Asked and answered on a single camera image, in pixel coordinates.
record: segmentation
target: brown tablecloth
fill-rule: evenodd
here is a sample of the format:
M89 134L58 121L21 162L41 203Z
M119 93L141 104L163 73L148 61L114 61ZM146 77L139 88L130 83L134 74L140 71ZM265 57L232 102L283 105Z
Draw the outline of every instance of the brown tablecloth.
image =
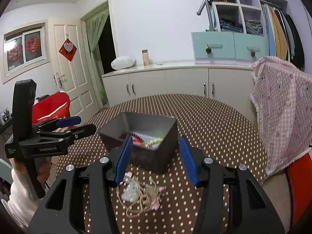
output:
M267 154L253 125L238 111L216 100L183 94L165 94L141 97L113 106L96 114L89 122L99 129L103 124L125 111L170 115L178 119L178 133L185 134L192 146L200 148L206 157L221 165L236 167L247 165L260 184L265 176ZM108 155L100 136L76 141L61 156L57 163L57 174L68 164L78 167L92 164ZM140 181L149 176L160 186L167 186L167 194L158 211L142 213L138 218L129 219L126 209L118 202L116 189L111 189L111 199L121 234L176 234L192 233L199 211L202 189L195 189L189 182L178 149L169 163L168 172L157 175L150 171L128 165ZM89 205L89 188L85 187L85 226L92 233ZM227 229L228 187L224 186L222 232Z

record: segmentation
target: person's hand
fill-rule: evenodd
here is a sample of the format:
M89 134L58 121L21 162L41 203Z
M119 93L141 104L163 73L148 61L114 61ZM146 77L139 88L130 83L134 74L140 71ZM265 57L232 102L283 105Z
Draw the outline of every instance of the person's hand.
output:
M19 172L23 174L27 174L27 169L24 163L18 162L16 159L10 159L12 166L14 169L18 170ZM51 170L51 157L46 158L46 161L40 166L39 168L39 175L37 177L38 181L40 183L43 183L48 180L50 176L50 170Z

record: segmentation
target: black box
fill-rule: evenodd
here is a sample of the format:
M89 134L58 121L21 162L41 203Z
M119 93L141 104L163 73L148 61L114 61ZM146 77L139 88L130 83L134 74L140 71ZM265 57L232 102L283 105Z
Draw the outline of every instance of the black box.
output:
M102 142L108 150L122 145L121 136L135 133L144 138L163 137L157 149L133 144L130 163L154 173L166 171L167 164L178 146L177 120L173 117L145 113L120 113L100 130Z

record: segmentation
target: window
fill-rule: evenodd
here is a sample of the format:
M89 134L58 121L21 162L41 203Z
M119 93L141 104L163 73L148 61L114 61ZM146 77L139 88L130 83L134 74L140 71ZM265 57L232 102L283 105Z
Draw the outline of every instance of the window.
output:
M46 23L28 24L4 35L3 83L49 62L46 55Z

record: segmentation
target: pink blanket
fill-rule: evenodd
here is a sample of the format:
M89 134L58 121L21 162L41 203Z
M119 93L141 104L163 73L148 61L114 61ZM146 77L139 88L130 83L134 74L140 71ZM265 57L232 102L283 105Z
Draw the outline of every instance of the pink blanket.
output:
M253 68L255 87L250 98L268 154L266 175L271 175L310 150L312 76L272 56L256 61Z

